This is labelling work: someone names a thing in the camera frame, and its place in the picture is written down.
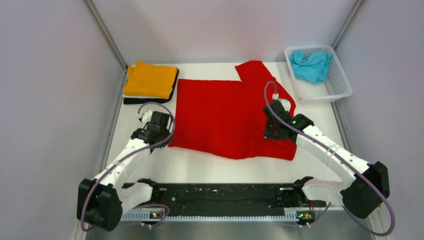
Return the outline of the red t shirt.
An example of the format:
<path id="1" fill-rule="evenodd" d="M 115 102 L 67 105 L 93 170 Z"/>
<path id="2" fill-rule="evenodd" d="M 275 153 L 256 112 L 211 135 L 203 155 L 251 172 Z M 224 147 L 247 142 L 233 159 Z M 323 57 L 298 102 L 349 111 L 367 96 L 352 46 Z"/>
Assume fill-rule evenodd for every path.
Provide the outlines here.
<path id="1" fill-rule="evenodd" d="M 178 80 L 176 128 L 170 146 L 234 160 L 293 160 L 294 143 L 264 138 L 267 117 L 263 108 L 273 95 L 267 82 L 275 82 L 275 77 L 258 60 L 237 65 L 235 70 L 238 81 Z"/>

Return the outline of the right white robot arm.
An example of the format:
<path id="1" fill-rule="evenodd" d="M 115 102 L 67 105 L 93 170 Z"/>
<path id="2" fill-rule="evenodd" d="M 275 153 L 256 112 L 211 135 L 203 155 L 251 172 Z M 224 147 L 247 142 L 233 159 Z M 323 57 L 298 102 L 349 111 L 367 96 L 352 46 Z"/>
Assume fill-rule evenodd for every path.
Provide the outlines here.
<path id="1" fill-rule="evenodd" d="M 289 140 L 308 151 L 331 169 L 340 181 L 304 177 L 293 200 L 307 206 L 312 200 L 331 202 L 345 207 L 359 219 L 367 218 L 390 196 L 388 168 L 381 162 L 370 163 L 355 156 L 328 138 L 303 114 L 291 116 L 285 109 L 290 102 L 277 99 L 262 110 L 266 116 L 264 137 Z"/>

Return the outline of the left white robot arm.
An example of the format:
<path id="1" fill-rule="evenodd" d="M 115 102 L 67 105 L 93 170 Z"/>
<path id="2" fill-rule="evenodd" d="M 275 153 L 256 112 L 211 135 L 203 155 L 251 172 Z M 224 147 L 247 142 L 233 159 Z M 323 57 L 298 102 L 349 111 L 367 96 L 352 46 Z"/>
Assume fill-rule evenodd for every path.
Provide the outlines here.
<path id="1" fill-rule="evenodd" d="M 124 184 L 145 158 L 155 149 L 166 147 L 174 137 L 174 116 L 169 110 L 147 110 L 138 114 L 141 127 L 129 137 L 118 156 L 92 179 L 83 179 L 78 186 L 76 217 L 81 229 L 86 225 L 106 231 L 114 230 L 123 214 L 141 203 L 154 207 L 160 193 L 148 183 Z"/>

